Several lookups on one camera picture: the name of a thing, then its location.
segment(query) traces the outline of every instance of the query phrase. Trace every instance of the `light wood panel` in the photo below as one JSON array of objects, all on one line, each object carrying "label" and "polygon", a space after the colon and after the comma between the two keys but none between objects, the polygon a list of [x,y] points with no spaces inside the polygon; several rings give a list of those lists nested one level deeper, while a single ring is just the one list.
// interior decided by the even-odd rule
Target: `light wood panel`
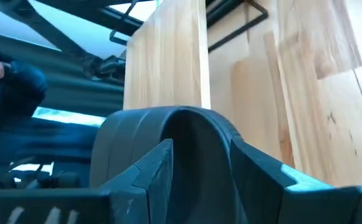
[{"label": "light wood panel", "polygon": [[127,45],[124,109],[210,108],[205,0],[165,0]]},{"label": "light wood panel", "polygon": [[[362,184],[362,1],[257,2],[270,18],[209,54],[212,109],[271,156]],[[209,29],[209,45],[256,15],[241,5]]]}]

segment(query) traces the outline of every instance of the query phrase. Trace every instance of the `blurred machine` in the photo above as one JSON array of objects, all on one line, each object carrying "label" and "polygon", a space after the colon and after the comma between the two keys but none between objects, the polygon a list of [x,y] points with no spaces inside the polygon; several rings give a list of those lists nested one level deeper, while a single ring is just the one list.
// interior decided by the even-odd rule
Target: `blurred machine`
[{"label": "blurred machine", "polygon": [[201,108],[114,113],[97,134],[89,182],[0,190],[0,223],[362,223],[362,187],[302,174]]}]

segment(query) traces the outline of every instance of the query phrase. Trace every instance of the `wooden board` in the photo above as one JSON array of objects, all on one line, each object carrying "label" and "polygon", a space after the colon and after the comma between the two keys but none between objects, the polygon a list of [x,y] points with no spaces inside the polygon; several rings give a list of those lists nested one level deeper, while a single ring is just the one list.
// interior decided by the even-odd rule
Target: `wooden board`
[{"label": "wooden board", "polygon": [[210,108],[205,0],[165,0],[127,45],[124,109]]},{"label": "wooden board", "polygon": [[[362,1],[257,2],[269,19],[209,54],[211,108],[271,156],[362,184]],[[209,45],[258,14],[239,6],[209,29]]]}]

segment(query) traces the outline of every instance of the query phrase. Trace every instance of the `person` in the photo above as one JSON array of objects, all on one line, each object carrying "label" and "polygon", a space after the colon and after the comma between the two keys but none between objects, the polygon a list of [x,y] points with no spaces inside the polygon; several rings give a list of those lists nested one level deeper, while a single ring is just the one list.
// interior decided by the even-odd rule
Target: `person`
[{"label": "person", "polygon": [[34,155],[48,160],[90,159],[97,127],[31,117],[46,91],[47,81],[40,69],[0,52],[0,166],[3,169],[16,159]]},{"label": "person", "polygon": [[0,129],[13,117],[31,117],[46,90],[45,76],[37,67],[0,52]]},{"label": "person", "polygon": [[32,116],[46,90],[45,76],[37,67],[0,53],[0,115]]}]

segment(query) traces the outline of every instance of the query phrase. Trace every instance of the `window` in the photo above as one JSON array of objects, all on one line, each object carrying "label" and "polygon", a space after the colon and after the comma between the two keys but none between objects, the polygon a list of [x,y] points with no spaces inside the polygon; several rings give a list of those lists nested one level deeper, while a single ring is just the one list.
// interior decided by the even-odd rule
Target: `window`
[{"label": "window", "polygon": [[[110,7],[117,10],[117,11],[125,13],[126,10],[130,6],[131,6],[131,3],[119,4],[119,5],[114,5],[114,6],[110,6]],[[135,7],[131,10],[130,16],[144,22],[156,10],[156,8],[157,8],[157,2],[156,1],[138,2],[135,5]]]}]

